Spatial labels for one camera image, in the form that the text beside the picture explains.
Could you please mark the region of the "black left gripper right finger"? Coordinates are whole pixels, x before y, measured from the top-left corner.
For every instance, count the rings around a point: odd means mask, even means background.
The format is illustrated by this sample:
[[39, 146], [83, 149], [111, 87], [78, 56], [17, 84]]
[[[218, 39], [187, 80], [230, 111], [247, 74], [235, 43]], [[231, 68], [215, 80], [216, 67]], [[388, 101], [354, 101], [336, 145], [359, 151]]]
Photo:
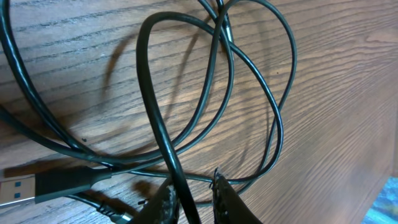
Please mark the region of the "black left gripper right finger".
[[214, 171], [211, 189], [216, 224], [261, 224], [217, 169]]

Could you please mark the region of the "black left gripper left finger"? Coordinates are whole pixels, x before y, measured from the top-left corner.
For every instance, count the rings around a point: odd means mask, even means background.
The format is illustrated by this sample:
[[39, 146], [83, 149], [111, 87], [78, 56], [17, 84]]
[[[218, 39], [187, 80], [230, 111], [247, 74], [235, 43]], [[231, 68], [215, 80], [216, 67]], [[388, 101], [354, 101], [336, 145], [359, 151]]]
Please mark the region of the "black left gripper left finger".
[[155, 195], [135, 216], [131, 224], [176, 224], [180, 215], [180, 199], [172, 179], [167, 178]]

